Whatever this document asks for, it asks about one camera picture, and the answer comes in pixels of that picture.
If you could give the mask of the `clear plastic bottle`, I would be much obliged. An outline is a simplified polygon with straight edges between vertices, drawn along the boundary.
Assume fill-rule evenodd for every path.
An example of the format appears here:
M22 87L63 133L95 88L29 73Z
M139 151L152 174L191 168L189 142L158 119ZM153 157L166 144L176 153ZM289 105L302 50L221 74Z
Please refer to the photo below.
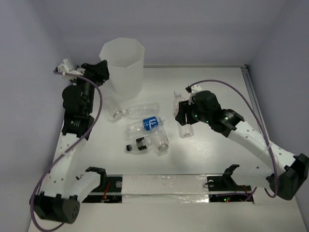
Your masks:
M173 115L176 117L178 113L181 113L181 119L185 122L184 125L182 125L180 122L177 121L178 126L178 132L179 136L183 138L189 138L194 135L193 127L190 124L186 123L186 117L185 113L183 111L182 105L180 106L179 103L185 101L183 98L181 92L179 90L174 91L174 100L173 100Z

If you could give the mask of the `clear bottle base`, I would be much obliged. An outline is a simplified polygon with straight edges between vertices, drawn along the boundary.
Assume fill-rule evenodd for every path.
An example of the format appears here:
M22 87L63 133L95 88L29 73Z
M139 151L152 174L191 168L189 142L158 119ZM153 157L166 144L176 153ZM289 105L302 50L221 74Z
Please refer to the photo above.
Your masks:
M164 128L154 128L151 133L151 138L154 143L156 153L160 154L169 149L169 139Z

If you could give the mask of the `blue label clear bottle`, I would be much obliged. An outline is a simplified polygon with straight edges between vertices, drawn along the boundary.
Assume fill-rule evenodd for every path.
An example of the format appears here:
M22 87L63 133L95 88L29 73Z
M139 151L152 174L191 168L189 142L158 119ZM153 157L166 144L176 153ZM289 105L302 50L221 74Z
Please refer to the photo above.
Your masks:
M165 122L165 118L160 116L152 116L145 118L138 122L129 124L127 126L127 133L129 136L135 136L145 132L149 132L153 128L161 126Z

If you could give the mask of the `clear bottle white cap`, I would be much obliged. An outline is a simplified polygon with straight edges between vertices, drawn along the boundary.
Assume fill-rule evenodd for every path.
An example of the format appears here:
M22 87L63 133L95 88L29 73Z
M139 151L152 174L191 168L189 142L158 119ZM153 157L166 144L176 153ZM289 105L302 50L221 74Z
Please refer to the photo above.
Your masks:
M160 113L159 103L137 104L124 110L124 116L130 119L147 118Z

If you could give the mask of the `clear bottle silver cap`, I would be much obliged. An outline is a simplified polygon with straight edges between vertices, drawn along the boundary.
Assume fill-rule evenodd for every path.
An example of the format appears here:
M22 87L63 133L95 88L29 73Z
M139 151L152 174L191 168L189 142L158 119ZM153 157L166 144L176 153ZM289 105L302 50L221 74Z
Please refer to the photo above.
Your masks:
M123 110L115 99L113 87L108 84L104 89L104 107L113 121L119 120L123 116Z

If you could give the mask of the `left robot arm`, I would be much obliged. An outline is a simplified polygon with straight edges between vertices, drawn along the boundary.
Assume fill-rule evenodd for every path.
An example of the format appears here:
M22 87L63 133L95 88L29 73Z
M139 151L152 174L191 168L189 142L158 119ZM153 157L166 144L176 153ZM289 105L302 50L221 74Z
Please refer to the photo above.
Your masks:
M74 69L65 59L54 73L69 78L71 84L62 92L65 113L57 157L35 187L29 202L30 213L32 219L72 224L89 193L101 191L107 185L105 169L88 167L79 174L76 165L102 110L99 86L110 75L106 60L84 63Z

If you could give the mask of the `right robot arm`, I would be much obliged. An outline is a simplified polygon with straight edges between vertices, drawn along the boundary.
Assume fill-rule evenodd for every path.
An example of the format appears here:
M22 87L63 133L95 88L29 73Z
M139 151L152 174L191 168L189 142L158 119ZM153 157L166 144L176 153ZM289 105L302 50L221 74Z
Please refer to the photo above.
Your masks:
M255 130L243 116L232 109L221 108L215 94L199 91L186 101L178 102L175 120L181 125L203 122L210 128L247 149L270 170L264 172L253 168L242 173L239 164L228 167L222 178L226 189L238 185L251 185L272 190L278 197L291 200L309 174L309 158L301 153L295 155L272 142Z

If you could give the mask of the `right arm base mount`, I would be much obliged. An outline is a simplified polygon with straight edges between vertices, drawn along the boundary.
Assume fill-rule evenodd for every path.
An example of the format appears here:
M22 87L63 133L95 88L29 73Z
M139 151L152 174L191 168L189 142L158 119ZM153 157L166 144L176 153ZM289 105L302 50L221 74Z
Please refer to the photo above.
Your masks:
M253 202L253 197L246 200L252 193L251 186L237 185L222 175L208 176L203 188L208 190L210 203Z

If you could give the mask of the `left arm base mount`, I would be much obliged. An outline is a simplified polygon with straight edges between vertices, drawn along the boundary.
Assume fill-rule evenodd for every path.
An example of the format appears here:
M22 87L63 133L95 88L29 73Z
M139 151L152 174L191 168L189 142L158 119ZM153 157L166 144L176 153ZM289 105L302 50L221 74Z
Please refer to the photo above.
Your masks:
M83 200L83 203L121 203L122 175L107 176L105 187L97 187Z

